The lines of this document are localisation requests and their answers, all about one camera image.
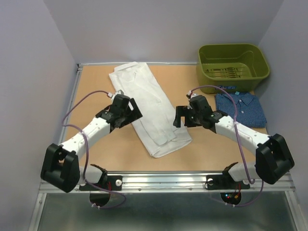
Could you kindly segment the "white long sleeve shirt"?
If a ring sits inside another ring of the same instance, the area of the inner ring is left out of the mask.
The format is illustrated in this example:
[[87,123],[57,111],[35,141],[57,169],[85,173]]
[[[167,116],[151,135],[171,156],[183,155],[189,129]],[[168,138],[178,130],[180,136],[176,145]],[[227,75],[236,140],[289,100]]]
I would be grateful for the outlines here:
[[147,63],[117,66],[109,78],[116,91],[135,99],[142,117],[133,122],[133,127],[151,157],[160,158],[192,141],[183,125],[173,126],[176,110]]

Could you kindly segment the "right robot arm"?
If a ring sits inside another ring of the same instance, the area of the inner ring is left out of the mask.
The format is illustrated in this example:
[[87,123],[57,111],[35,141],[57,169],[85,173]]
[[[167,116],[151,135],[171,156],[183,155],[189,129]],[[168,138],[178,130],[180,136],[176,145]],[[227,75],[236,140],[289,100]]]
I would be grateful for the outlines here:
[[195,110],[191,106],[177,106],[173,125],[203,127],[225,136],[236,143],[239,148],[246,148],[254,156],[253,162],[231,164],[221,176],[222,184],[232,188],[239,181],[261,179],[268,184],[275,184],[282,176],[295,166],[286,140],[282,135],[257,132],[238,122],[226,113],[212,111],[210,107]]

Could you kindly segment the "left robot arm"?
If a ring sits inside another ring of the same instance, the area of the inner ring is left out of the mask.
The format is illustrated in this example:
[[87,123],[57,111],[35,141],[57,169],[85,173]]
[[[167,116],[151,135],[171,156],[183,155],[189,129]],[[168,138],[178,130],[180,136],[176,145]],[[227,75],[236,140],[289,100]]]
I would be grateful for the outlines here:
[[116,128],[122,128],[142,117],[135,100],[118,94],[112,104],[95,115],[91,122],[72,138],[60,144],[48,146],[40,177],[64,192],[71,192],[77,185],[91,184],[103,189],[107,183],[107,171],[95,164],[80,166],[79,161],[104,136]]

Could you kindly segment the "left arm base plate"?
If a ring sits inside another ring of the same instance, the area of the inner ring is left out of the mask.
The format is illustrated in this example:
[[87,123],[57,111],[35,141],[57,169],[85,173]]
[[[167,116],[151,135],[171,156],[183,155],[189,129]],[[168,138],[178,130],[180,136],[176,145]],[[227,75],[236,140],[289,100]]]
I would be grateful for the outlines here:
[[[110,191],[121,191],[122,190],[123,176],[121,175],[106,175],[101,177],[97,183],[93,183],[95,186],[104,188]],[[90,184],[85,184],[79,186],[80,191],[98,191],[97,188],[91,186]]]

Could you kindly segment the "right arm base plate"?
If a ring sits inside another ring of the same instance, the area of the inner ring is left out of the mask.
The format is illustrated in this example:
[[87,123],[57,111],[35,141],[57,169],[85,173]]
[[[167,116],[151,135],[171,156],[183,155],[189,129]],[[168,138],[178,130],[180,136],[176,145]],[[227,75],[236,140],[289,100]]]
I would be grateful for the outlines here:
[[207,190],[246,190],[250,189],[250,185],[244,184],[242,181],[235,182],[230,176],[214,174],[206,176],[205,188]]

